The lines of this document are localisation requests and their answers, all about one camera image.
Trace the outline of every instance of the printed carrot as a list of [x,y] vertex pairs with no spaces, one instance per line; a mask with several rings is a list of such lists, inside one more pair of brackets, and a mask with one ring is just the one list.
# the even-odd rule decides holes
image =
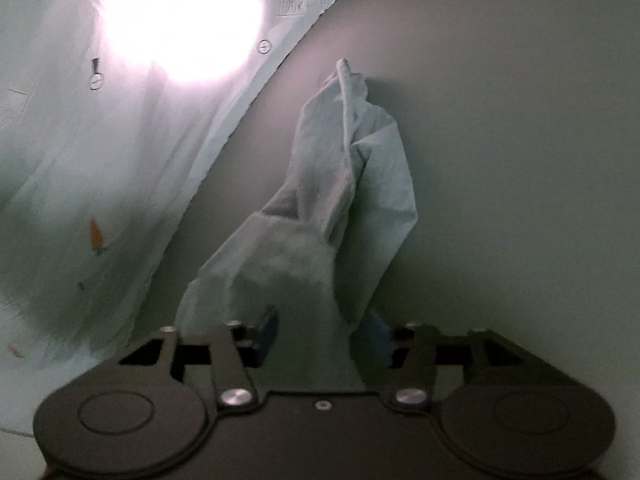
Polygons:
[[20,352],[17,348],[12,347],[11,345],[9,346],[9,352],[11,352],[11,355],[14,357],[24,357],[22,355],[22,352]]
[[104,239],[102,238],[102,231],[100,231],[98,222],[95,221],[95,218],[91,218],[89,231],[91,233],[91,248],[96,254],[100,254],[105,250],[105,247],[103,246]]

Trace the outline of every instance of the crumpled cloth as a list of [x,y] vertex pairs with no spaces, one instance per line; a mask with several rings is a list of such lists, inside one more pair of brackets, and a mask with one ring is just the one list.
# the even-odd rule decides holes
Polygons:
[[183,335],[277,309],[278,338],[252,372],[259,390],[362,388],[349,336],[417,221],[398,126],[366,99],[364,77],[340,60],[302,109],[282,188],[180,302]]

